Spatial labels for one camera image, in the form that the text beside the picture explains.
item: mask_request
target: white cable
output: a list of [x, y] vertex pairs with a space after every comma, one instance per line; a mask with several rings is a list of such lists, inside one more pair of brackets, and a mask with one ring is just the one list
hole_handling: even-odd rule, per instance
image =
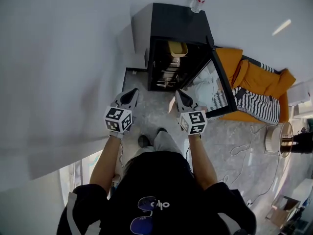
[[272, 186], [273, 186], [273, 184], [274, 184], [274, 182], [275, 182], [275, 178], [276, 178], [277, 171], [278, 171], [279, 159], [280, 159], [280, 155], [278, 155], [277, 167], [276, 167], [276, 171], [275, 171], [275, 174], [274, 174], [273, 182], [270, 184], [270, 187], [268, 188], [267, 191], [263, 192], [262, 194], [259, 194], [259, 195], [251, 202], [251, 205], [253, 205], [253, 203], [255, 202], [255, 200], [258, 199], [258, 197], [261, 197], [262, 195], [265, 195], [265, 194], [268, 193], [269, 190], [272, 188]]
[[123, 145], [122, 145], [122, 140], [121, 140], [120, 146], [122, 147], [122, 152], [121, 152], [121, 155], [119, 156], [118, 160], [119, 160], [119, 162], [120, 162], [122, 168], [124, 169], [124, 165], [123, 165], [123, 163], [122, 163], [122, 156], [123, 156], [123, 152], [124, 152], [124, 148], [123, 148]]
[[187, 159], [187, 155], [188, 155], [188, 151], [190, 150], [190, 146], [188, 147], [188, 149], [187, 149], [187, 151], [186, 151], [186, 155], [185, 155], [185, 158], [186, 158], [186, 160], [188, 160]]
[[[244, 159], [243, 159], [243, 166], [241, 167], [241, 172], [240, 172], [239, 175], [235, 178], [235, 180], [231, 183], [231, 185], [229, 186], [229, 188], [231, 188], [231, 186], [232, 186], [232, 185], [234, 184], [234, 182], [240, 177], [240, 175], [242, 174], [242, 172], [243, 172], [243, 170], [244, 170], [246, 152], [251, 148], [252, 141], [253, 141], [253, 136], [254, 136], [254, 135], [257, 135], [262, 129], [264, 129], [265, 127], [267, 128], [267, 127], [269, 127], [269, 126], [276, 126], [276, 125], [265, 125], [265, 126], [263, 126], [262, 128], [260, 128], [257, 132], [254, 132], [254, 127], [253, 127], [252, 125], [250, 125], [250, 132], [252, 133], [252, 136], [251, 136], [251, 141], [250, 141], [249, 146], [243, 144], [243, 145], [240, 145], [240, 146], [237, 146], [237, 147], [234, 147], [234, 148], [231, 149], [230, 155], [231, 155], [232, 157], [237, 156], [239, 153], [241, 153], [241, 152], [243, 152], [243, 151], [245, 151], [245, 156], [244, 156]], [[245, 148], [245, 150], [239, 151], [239, 152], [236, 153], [235, 155], [232, 154], [232, 152], [233, 152], [234, 149], [238, 149], [238, 148], [241, 148], [241, 147], [246, 147], [246, 148]], [[219, 180], [218, 182], [222, 182], [222, 181], [223, 181], [223, 182], [226, 184], [227, 181], [228, 181], [228, 179], [229, 179], [229, 176], [228, 176], [228, 175], [225, 175], [225, 176], [223, 177], [223, 179]]]

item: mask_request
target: yellow object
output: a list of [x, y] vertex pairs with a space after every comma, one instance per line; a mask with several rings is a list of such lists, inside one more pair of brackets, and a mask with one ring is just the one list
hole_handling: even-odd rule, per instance
[[172, 57], [183, 57], [188, 53], [186, 43], [168, 41], [168, 46], [170, 48]]
[[[241, 49], [218, 48], [216, 52], [232, 89], [240, 86], [256, 94], [277, 98], [280, 104], [279, 122], [289, 121], [287, 90], [293, 85], [295, 78], [288, 69], [279, 75], [266, 71], [248, 60], [241, 60]], [[226, 114], [221, 119], [262, 123], [240, 111]]]

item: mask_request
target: white wall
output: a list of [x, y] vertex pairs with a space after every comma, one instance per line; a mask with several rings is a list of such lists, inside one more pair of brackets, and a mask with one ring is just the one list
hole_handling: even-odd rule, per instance
[[[189, 6], [189, 0], [130, 0], [131, 15], [152, 2]], [[289, 68], [297, 82], [313, 78], [313, 0], [206, 0], [203, 9], [216, 45]], [[272, 36], [288, 19], [291, 24]]]
[[[119, 49], [133, 51], [131, 36], [121, 36], [130, 30], [130, 15], [152, 2], [188, 5], [0, 0], [0, 190], [101, 149], [102, 114], [124, 78]], [[288, 67], [297, 82], [313, 77], [312, 7], [313, 0], [204, 4], [217, 45], [242, 48], [276, 69]], [[272, 36], [287, 19], [291, 25]]]
[[0, 192], [0, 234], [54, 235], [63, 209], [58, 171]]
[[117, 38], [129, 30], [128, 4], [0, 0], [0, 191], [103, 147], [103, 113], [124, 79]]

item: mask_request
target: gray pants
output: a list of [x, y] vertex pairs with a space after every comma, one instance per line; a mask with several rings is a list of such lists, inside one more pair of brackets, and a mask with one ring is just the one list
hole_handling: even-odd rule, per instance
[[153, 146], [147, 146], [139, 149], [134, 157], [139, 156], [144, 152], [152, 152], [152, 151], [172, 151], [181, 153], [175, 141], [172, 139], [171, 135], [165, 131], [160, 131], [157, 137], [154, 140]]

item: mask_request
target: striped blanket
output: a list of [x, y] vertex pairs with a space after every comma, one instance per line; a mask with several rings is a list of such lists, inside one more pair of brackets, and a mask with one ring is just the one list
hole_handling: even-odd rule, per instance
[[[266, 71], [276, 73], [273, 68], [262, 63], [261, 68]], [[278, 124], [280, 113], [278, 99], [273, 98], [272, 96], [258, 95], [241, 87], [234, 88], [232, 92], [239, 111], [248, 113], [262, 122]], [[224, 92], [218, 91], [214, 95], [214, 106], [210, 107], [209, 111], [213, 111], [224, 106], [227, 106]]]

